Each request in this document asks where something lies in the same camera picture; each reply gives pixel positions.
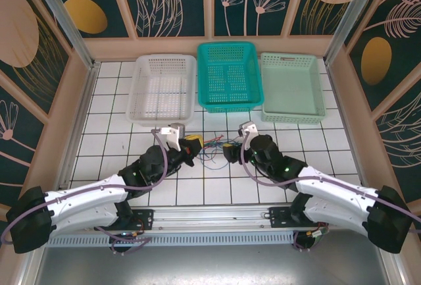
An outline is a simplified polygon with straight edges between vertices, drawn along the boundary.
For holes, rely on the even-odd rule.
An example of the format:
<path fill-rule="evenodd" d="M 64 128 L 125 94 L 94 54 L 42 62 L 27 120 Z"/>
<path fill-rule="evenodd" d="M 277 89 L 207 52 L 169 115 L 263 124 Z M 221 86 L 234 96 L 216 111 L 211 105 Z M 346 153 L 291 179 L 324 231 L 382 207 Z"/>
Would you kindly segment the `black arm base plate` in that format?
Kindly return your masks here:
<path fill-rule="evenodd" d="M 152 209 L 133 209 L 132 217 L 129 221 L 129 230 L 152 230 L 154 223 L 154 210 Z"/>
<path fill-rule="evenodd" d="M 299 223 L 292 218 L 289 207 L 270 207 L 268 215 L 272 228 L 295 228 L 299 226 Z"/>

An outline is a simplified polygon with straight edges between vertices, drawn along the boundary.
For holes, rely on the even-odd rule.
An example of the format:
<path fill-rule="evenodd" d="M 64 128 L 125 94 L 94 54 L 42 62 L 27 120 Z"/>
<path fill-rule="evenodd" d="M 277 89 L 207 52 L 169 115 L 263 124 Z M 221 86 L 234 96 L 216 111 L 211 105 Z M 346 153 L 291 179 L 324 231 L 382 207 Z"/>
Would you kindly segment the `white perforated plastic basket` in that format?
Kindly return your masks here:
<path fill-rule="evenodd" d="M 141 126 L 185 124 L 194 114 L 197 61 L 191 55 L 153 54 L 137 58 L 126 119 Z"/>

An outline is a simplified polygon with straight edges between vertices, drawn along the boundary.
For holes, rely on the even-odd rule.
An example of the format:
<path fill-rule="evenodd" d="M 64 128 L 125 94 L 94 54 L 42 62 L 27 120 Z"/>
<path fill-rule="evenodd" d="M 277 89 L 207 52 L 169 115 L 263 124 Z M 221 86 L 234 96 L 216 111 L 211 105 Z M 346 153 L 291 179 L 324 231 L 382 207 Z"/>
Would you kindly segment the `long aluminium base rail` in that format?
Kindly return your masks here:
<path fill-rule="evenodd" d="M 153 209 L 154 223 L 152 231 L 164 232 L 226 232 L 256 231 L 269 229 L 268 209 L 270 207 L 287 207 L 287 205 L 246 205 L 218 207 L 158 207 Z M 363 223 L 367 215 L 356 215 L 346 209 L 331 207 L 329 204 L 316 204 L 316 212 L 310 216 L 291 211 L 292 218 L 299 223 L 295 228 L 275 228 L 283 230 L 304 230 L 316 228 L 321 223 L 349 229 L 367 235 Z M 73 233 L 83 229 L 101 226 L 108 230 L 129 230 L 126 226 L 107 226 L 100 222 L 99 211 L 94 210 L 93 217 L 87 211 L 63 220 L 62 234 Z"/>

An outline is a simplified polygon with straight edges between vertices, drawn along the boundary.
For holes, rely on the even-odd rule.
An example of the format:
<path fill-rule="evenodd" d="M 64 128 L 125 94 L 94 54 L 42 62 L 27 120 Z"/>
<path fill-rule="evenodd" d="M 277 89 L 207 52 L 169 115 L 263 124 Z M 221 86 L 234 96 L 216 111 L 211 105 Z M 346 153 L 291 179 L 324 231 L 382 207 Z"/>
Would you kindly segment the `aluminium frame post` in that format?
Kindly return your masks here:
<path fill-rule="evenodd" d="M 369 0 L 351 0 L 348 4 L 344 15 L 339 21 L 339 25 L 334 32 L 333 38 L 323 56 L 324 65 L 326 67 L 329 67 L 329 65 L 336 58 L 345 40 L 351 33 L 353 26 L 358 23 L 357 20 L 362 16 L 362 12 L 367 6 L 368 2 Z"/>
<path fill-rule="evenodd" d="M 94 66 L 94 60 L 84 43 L 84 40 L 75 27 L 68 11 L 66 10 L 62 0 L 45 0 L 49 8 L 57 17 L 59 24 L 62 26 L 67 38 L 71 41 L 76 52 L 79 54 L 83 63 L 91 70 Z"/>

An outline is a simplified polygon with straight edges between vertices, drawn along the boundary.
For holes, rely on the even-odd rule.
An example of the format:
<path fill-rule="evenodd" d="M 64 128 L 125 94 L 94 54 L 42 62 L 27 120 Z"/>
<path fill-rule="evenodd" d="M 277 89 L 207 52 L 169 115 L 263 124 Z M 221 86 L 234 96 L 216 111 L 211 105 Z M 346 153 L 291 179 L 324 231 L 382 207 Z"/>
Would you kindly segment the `aluminium side rail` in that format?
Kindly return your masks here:
<path fill-rule="evenodd" d="M 62 159 L 60 172 L 57 178 L 56 186 L 59 189 L 67 189 L 71 182 L 72 170 L 76 160 L 78 146 L 82 138 L 84 122 L 87 117 L 88 107 L 90 104 L 91 96 L 93 95 L 94 85 L 97 75 L 99 73 L 101 63 L 94 62 L 93 66 L 87 73 L 86 81 L 82 90 L 80 102 L 76 111 L 72 132 L 68 139 L 67 147 Z"/>

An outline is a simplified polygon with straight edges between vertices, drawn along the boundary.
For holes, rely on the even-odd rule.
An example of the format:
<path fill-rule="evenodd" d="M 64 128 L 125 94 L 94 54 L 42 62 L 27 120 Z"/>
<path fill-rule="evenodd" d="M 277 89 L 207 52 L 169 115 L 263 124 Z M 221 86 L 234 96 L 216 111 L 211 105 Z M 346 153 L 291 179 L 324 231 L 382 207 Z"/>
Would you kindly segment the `mint green perforated basket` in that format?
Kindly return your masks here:
<path fill-rule="evenodd" d="M 260 56 L 260 73 L 263 121 L 318 124 L 325 118 L 321 75 L 314 55 L 265 52 Z"/>

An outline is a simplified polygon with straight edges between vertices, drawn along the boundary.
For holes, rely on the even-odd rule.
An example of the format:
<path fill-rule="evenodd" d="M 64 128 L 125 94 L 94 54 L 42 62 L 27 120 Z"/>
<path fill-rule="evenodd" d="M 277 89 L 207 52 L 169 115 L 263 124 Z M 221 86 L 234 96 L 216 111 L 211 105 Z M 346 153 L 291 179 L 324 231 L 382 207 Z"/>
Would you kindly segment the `teal perforated plastic basket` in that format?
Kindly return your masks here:
<path fill-rule="evenodd" d="M 248 41 L 197 48 L 198 102 L 209 113 L 251 111 L 264 103 L 257 50 Z"/>

